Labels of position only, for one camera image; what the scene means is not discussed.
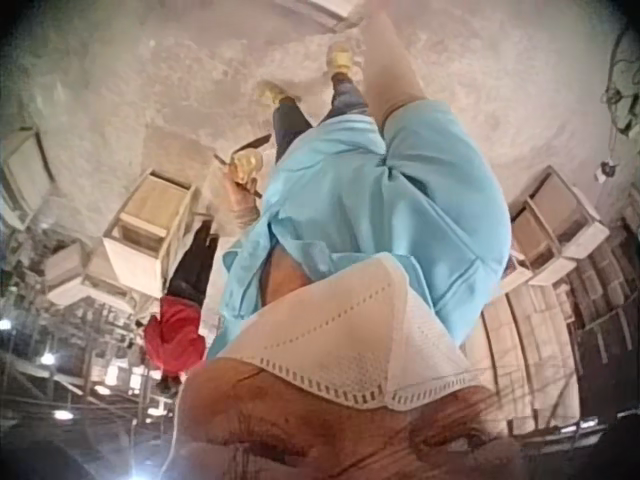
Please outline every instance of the jeans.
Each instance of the jeans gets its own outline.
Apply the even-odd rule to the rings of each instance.
[[[331,109],[322,120],[323,122],[346,114],[369,114],[367,102],[351,78],[344,73],[336,73],[331,77],[331,82],[333,83]],[[276,163],[284,156],[295,139],[310,128],[313,128],[311,123],[293,98],[285,97],[280,100],[280,105],[273,112],[273,129],[277,146]]]
[[[218,249],[219,237],[209,238],[211,220],[205,220],[198,227],[193,241],[184,253],[167,287],[167,295],[184,298],[200,308],[204,303],[213,268],[213,258]]]

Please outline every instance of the light blue shirt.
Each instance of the light blue shirt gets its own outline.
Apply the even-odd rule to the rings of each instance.
[[[382,136],[364,115],[307,131],[274,169],[262,207],[223,256],[224,327],[208,358],[261,308],[260,274],[278,243],[314,282],[393,254],[457,344],[495,292],[511,245],[496,178],[451,110],[431,100],[393,113]]]

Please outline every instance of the concrete floor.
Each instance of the concrete floor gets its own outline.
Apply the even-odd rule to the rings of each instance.
[[[553,164],[616,216],[638,157],[618,138],[619,174],[593,181],[609,154],[600,98],[619,28],[600,2],[398,0],[393,10],[428,95],[460,116],[507,199]],[[269,0],[58,2],[33,27],[15,44],[0,126],[39,126],[57,188],[38,221],[85,239],[152,166],[202,187],[224,224],[211,154],[270,130],[255,83],[285,83],[315,121],[331,94],[322,75],[335,36]],[[357,31],[346,35],[359,45]]]

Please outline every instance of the red shirt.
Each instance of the red shirt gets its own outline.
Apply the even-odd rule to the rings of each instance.
[[[160,299],[160,319],[151,317],[144,329],[149,358],[163,373],[177,376],[195,367],[204,357],[204,337],[198,334],[200,307],[182,298]]]

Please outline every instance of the tan shoe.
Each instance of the tan shoe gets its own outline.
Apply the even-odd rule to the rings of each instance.
[[[353,52],[346,42],[335,42],[327,50],[327,71],[329,75],[344,73],[351,75]]]
[[[271,80],[260,80],[256,86],[256,96],[264,103],[279,105],[284,97],[292,97],[283,87]]]

